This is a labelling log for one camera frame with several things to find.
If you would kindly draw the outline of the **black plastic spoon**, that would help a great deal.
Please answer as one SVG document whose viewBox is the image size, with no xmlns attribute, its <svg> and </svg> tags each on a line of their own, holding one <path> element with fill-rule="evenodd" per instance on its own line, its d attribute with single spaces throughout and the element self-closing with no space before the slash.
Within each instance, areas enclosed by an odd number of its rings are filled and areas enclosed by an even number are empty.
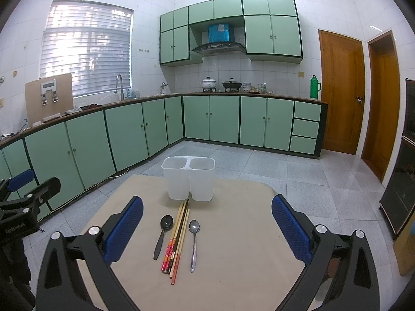
<svg viewBox="0 0 415 311">
<path fill-rule="evenodd" d="M 165 215 L 160 220 L 161 233 L 160 233 L 160 236 L 157 240 L 157 244 L 155 245 L 155 249 L 154 249 L 154 253 L 153 253 L 153 259 L 154 260 L 157 260 L 159 255 L 160 255 L 165 233 L 167 231 L 171 230 L 173 225 L 174 225 L 174 219 L 171 215 Z"/>
</svg>

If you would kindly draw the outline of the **red orange bamboo chopstick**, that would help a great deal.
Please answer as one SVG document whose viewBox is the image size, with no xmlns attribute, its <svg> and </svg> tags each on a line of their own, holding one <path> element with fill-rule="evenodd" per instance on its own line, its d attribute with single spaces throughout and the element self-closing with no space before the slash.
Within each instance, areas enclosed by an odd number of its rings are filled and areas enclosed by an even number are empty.
<svg viewBox="0 0 415 311">
<path fill-rule="evenodd" d="M 177 225 L 175 227 L 175 232 L 173 234 L 173 237 L 171 239 L 171 242 L 169 243 L 168 252 L 165 256 L 165 261 L 163 262 L 162 266 L 162 272 L 165 274 L 170 273 L 170 262 L 172 260 L 172 257 L 174 256 L 175 247 L 177 246 L 177 239 L 179 237 L 181 224 L 184 219 L 184 214 L 186 213 L 186 208 L 188 206 L 189 200 L 187 199 L 181 206 L 180 206 L 180 212 L 177 218 Z"/>
</svg>

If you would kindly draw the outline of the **silver metal spoon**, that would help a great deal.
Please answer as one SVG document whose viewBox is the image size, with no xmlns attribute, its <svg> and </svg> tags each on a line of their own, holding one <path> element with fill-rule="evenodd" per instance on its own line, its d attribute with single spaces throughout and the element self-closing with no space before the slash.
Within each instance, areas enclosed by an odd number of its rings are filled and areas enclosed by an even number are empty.
<svg viewBox="0 0 415 311">
<path fill-rule="evenodd" d="M 193 247 L 191 256 L 190 272 L 194 273 L 197 261 L 197 233 L 200 231 L 200 223 L 197 220 L 192 220 L 189 223 L 189 231 L 193 235 Z"/>
</svg>

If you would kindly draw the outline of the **red patterned bamboo chopstick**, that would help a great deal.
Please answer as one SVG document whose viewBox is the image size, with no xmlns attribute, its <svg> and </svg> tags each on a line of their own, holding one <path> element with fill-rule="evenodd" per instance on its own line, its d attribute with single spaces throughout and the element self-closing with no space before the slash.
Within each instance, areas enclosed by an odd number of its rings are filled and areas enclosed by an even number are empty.
<svg viewBox="0 0 415 311">
<path fill-rule="evenodd" d="M 177 219 L 176 219 L 176 224 L 173 228 L 171 239 L 169 241 L 167 250 L 165 252 L 165 257 L 164 257 L 164 260 L 163 260 L 163 263 L 162 263 L 162 267 L 161 267 L 162 272 L 166 272 L 166 270 L 168 268 L 171 252 L 172 252 L 172 249 L 173 249 L 174 244 L 175 244 L 175 239 L 177 237 L 177 232 L 178 232 L 178 229 L 179 229 L 179 223 L 182 219 L 182 214 L 183 214 L 182 212 L 183 212 L 185 204 L 186 204 L 186 201 L 182 202 L 180 207 L 179 207 L 178 214 L 177 214 Z"/>
</svg>

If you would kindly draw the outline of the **black chopstick silver band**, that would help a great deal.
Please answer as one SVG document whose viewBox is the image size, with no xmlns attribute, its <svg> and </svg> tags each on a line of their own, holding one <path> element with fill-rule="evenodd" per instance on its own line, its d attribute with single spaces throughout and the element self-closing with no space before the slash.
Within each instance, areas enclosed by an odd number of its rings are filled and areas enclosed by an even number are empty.
<svg viewBox="0 0 415 311">
<path fill-rule="evenodd" d="M 168 275 L 171 274 L 171 271 L 172 271 L 172 268 L 173 268 L 173 264 L 174 264 L 174 261 L 175 261 L 175 255 L 176 255 L 176 252 L 177 252 L 177 248 L 179 247 L 179 240 L 180 240 L 180 237 L 181 237 L 180 235 L 182 233 L 183 224 L 184 224 L 186 212 L 188 210 L 188 206 L 189 206 L 189 200 L 187 199 L 186 204 L 184 205 L 183 212 L 182 212 L 183 213 L 182 214 L 182 219 L 181 219 L 180 224 L 179 224 L 179 229 L 178 229 L 178 232 L 177 232 L 177 238 L 176 238 L 176 241 L 175 241 L 175 245 L 174 245 L 174 247 L 172 249 L 172 252 L 171 252 L 169 267 L 167 269 L 167 274 Z"/>
</svg>

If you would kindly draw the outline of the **red wooden chopstick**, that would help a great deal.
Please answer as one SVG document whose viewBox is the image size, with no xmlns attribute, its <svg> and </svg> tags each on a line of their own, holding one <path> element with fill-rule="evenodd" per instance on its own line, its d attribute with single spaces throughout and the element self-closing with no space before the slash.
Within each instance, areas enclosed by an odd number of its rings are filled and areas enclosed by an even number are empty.
<svg viewBox="0 0 415 311">
<path fill-rule="evenodd" d="M 174 261 L 174 266 L 173 266 L 173 273 L 171 274 L 171 285 L 175 284 L 175 281 L 176 281 L 176 278 L 177 278 L 177 272 L 178 272 L 180 257 L 181 257 L 181 254 L 182 254 L 182 248 L 183 248 L 184 238 L 185 238 L 185 234 L 186 234 L 186 225 L 187 225 L 187 222 L 189 220 L 189 214 L 190 214 L 190 209 L 187 209 L 185 219 L 184 219 L 184 223 L 182 225 L 181 234 L 180 234 L 178 251 L 177 251 L 177 254 L 175 256 L 175 261 Z"/>
</svg>

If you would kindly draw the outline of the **green lower kitchen cabinets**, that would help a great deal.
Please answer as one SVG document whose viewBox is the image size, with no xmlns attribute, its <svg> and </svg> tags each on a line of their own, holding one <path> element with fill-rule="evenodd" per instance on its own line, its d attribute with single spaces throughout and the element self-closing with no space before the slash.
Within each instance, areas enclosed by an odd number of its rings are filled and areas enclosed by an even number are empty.
<svg viewBox="0 0 415 311">
<path fill-rule="evenodd" d="M 328 105 L 282 96 L 193 94 L 156 96 L 84 110 L 30 129 L 1 144 L 1 177 L 31 170 L 20 199 L 57 177 L 60 192 L 40 216 L 112 175 L 141 163 L 180 140 L 264 148 L 317 158 Z"/>
</svg>

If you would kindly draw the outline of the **chrome kitchen faucet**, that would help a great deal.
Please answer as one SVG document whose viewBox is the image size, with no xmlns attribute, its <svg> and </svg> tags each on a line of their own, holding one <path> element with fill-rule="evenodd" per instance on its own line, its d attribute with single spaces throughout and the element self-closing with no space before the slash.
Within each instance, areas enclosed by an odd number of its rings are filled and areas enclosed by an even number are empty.
<svg viewBox="0 0 415 311">
<path fill-rule="evenodd" d="M 124 100 L 124 86 L 121 74 L 118 74 L 116 77 L 115 93 L 120 93 L 120 100 Z"/>
</svg>

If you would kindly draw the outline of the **black glass cabinet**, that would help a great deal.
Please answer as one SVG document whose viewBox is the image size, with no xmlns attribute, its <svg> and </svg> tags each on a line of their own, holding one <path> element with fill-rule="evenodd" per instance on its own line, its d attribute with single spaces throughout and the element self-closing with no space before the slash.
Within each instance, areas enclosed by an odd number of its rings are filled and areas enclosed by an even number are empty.
<svg viewBox="0 0 415 311">
<path fill-rule="evenodd" d="M 392 176 L 380 200 L 380 210 L 389 223 L 391 237 L 397 239 L 414 212 L 414 80 L 406 78 L 406 112 L 399 154 Z"/>
</svg>

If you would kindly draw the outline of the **white double utensil holder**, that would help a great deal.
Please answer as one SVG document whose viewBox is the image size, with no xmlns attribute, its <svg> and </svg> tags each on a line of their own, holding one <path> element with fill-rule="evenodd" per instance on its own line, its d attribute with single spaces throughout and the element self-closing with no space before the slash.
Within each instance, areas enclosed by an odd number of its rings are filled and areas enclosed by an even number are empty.
<svg viewBox="0 0 415 311">
<path fill-rule="evenodd" d="M 215 160 L 210 157 L 173 156 L 161 165 L 172 200 L 208 202 L 213 198 Z"/>
</svg>

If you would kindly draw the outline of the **cardboard panel with device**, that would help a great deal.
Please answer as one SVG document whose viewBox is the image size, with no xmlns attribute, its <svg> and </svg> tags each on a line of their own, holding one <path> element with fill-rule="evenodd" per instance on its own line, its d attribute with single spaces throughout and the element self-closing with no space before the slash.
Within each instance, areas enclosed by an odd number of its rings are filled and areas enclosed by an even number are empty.
<svg viewBox="0 0 415 311">
<path fill-rule="evenodd" d="M 26 83 L 25 104 L 29 126 L 72 110 L 72 74 L 60 74 Z"/>
</svg>

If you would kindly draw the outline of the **brown wooden door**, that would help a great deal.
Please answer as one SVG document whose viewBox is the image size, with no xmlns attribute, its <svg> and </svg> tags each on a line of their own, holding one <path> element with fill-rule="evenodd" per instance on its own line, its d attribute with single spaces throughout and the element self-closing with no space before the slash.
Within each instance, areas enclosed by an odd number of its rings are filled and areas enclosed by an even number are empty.
<svg viewBox="0 0 415 311">
<path fill-rule="evenodd" d="M 392 156 L 399 120 L 399 63 L 392 31 L 368 42 L 371 100 L 363 161 L 382 181 Z"/>
<path fill-rule="evenodd" d="M 323 148 L 355 154 L 362 129 L 365 70 L 362 43 L 319 31 L 321 100 L 328 104 Z"/>
</svg>

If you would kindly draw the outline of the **window with white blinds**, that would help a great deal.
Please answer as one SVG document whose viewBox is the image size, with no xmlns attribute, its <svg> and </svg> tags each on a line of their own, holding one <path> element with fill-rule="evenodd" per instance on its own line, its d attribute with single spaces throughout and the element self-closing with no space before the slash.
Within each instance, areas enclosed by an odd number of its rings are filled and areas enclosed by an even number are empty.
<svg viewBox="0 0 415 311">
<path fill-rule="evenodd" d="M 72 74 L 72 96 L 115 91 L 122 75 L 131 88 L 132 9 L 78 0 L 55 0 L 42 38 L 39 76 Z"/>
</svg>

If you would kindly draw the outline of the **white cooking pot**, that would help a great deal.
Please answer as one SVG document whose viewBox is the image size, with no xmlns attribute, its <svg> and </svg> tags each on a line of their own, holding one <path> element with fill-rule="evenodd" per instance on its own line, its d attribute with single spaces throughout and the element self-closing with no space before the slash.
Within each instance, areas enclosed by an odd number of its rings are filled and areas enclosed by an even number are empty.
<svg viewBox="0 0 415 311">
<path fill-rule="evenodd" d="M 215 92 L 217 90 L 216 88 L 216 80 L 211 77 L 206 77 L 202 81 L 202 89 L 203 92 Z"/>
</svg>

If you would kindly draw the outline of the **green thermos bottle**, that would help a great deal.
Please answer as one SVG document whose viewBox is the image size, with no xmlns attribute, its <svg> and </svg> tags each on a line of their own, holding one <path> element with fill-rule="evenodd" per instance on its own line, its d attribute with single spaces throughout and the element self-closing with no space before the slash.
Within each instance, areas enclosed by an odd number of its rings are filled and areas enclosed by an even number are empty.
<svg viewBox="0 0 415 311">
<path fill-rule="evenodd" d="M 310 79 L 310 98 L 318 99 L 319 92 L 321 91 L 321 82 L 317 79 L 316 75 L 312 75 Z"/>
</svg>

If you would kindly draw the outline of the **black wok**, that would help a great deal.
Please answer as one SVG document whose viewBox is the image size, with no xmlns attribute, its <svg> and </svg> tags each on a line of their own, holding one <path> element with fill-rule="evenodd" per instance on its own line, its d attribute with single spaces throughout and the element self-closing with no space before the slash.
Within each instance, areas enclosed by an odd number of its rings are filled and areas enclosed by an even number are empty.
<svg viewBox="0 0 415 311">
<path fill-rule="evenodd" d="M 226 92 L 239 92 L 242 83 L 236 81 L 234 78 L 230 78 L 228 81 L 223 81 L 222 86 Z"/>
</svg>

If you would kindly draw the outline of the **black range hood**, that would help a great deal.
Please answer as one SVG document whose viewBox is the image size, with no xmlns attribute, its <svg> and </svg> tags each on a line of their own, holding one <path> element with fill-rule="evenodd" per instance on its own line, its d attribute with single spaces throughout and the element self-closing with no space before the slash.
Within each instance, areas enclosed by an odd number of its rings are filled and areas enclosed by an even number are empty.
<svg viewBox="0 0 415 311">
<path fill-rule="evenodd" d="M 220 41 L 214 43 L 203 44 L 192 50 L 202 56 L 219 55 L 226 53 L 246 53 L 245 47 L 237 42 Z"/>
</svg>

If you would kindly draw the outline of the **blue box above hood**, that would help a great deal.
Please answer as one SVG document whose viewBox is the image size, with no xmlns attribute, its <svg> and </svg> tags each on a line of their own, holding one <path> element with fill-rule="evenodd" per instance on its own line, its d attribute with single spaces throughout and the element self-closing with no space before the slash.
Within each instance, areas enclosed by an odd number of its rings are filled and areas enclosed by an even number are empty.
<svg viewBox="0 0 415 311">
<path fill-rule="evenodd" d="M 209 43 L 234 42 L 233 26 L 228 23 L 210 25 L 208 28 Z"/>
</svg>

